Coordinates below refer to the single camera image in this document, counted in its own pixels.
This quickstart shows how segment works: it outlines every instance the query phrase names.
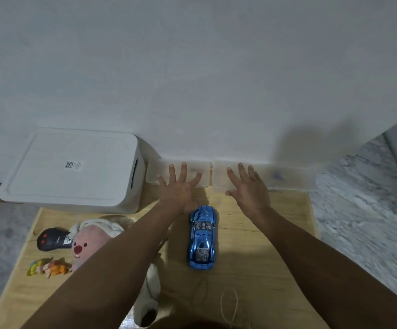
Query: hand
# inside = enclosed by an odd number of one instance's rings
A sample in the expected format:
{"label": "hand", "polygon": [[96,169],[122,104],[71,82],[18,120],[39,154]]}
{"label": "hand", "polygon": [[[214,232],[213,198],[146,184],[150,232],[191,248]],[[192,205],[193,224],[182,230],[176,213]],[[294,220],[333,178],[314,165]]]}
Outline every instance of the hand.
{"label": "hand", "polygon": [[232,196],[246,217],[254,220],[270,208],[269,191],[252,165],[248,167],[249,174],[242,163],[238,164],[238,171],[241,179],[228,167],[228,177],[237,189],[228,190],[226,195]]}
{"label": "hand", "polygon": [[182,214],[190,214],[199,207],[199,202],[192,199],[192,189],[199,183],[201,173],[197,173],[194,179],[190,182],[186,181],[186,163],[182,163],[179,180],[176,181],[176,171],[174,165],[169,166],[169,185],[166,185],[162,176],[157,176],[161,187],[160,202],[168,203],[169,205],[179,206]]}

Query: plush toy nose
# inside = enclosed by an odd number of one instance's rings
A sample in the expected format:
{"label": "plush toy nose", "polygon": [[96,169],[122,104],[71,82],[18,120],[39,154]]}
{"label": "plush toy nose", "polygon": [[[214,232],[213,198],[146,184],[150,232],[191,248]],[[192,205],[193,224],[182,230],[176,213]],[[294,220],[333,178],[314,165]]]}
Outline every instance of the plush toy nose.
{"label": "plush toy nose", "polygon": [[81,253],[82,250],[83,250],[83,248],[82,248],[80,245],[75,246],[75,248],[73,249],[73,251],[75,252],[75,254]]}

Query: toy car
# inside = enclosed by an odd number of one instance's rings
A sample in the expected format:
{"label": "toy car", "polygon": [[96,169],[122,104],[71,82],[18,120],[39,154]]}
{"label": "toy car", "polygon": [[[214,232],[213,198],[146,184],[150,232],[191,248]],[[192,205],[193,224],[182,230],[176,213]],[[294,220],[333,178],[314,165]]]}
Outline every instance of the toy car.
{"label": "toy car", "polygon": [[211,269],[215,261],[217,212],[213,207],[202,205],[189,216],[189,225],[189,266],[201,270]]}

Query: pink plush toy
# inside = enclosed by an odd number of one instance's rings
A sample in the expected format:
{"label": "pink plush toy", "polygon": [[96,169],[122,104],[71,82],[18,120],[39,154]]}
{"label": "pink plush toy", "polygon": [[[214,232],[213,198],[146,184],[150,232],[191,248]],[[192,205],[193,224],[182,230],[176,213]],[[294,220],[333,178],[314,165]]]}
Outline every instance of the pink plush toy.
{"label": "pink plush toy", "polygon": [[[90,256],[112,238],[130,227],[134,221],[118,215],[103,216],[75,224],[69,230],[73,238],[74,262],[71,271],[77,270]],[[156,265],[151,264],[141,292],[133,305],[133,319],[138,326],[149,326],[156,318],[160,294],[160,281]]]}

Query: marble floor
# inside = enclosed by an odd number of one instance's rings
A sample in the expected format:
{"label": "marble floor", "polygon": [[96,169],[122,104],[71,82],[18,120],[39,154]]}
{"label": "marble floor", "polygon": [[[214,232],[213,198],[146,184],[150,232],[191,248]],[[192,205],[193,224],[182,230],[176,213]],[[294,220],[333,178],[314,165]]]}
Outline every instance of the marble floor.
{"label": "marble floor", "polygon": [[[317,177],[310,194],[322,240],[397,294],[397,164],[379,136]],[[0,204],[0,294],[38,208]]]}

